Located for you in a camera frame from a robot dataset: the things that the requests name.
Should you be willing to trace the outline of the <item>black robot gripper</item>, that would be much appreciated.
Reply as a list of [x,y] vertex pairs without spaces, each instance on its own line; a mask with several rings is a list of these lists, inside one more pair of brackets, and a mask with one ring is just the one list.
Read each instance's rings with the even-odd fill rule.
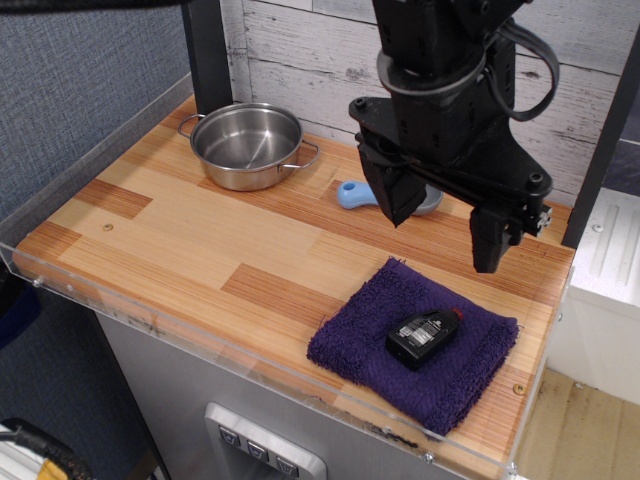
[[547,65],[552,49],[538,37],[385,37],[377,57],[386,98],[349,106],[365,179],[394,226],[426,199],[425,186],[470,205],[473,265],[495,273],[503,255],[550,223],[544,199],[551,176],[515,140],[511,121],[530,121],[553,99],[515,108],[515,50]]

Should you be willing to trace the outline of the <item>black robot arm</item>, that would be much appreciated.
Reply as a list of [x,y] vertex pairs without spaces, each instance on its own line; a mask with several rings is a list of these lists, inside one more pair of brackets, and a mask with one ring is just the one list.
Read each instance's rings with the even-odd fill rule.
[[473,263],[498,269],[524,235],[549,224],[551,176],[514,139],[512,122],[538,117],[546,95],[515,107],[516,50],[560,76],[553,50],[517,25],[516,1],[377,1],[379,79],[387,96],[349,106],[365,178],[384,215],[403,223],[435,187],[472,206]]

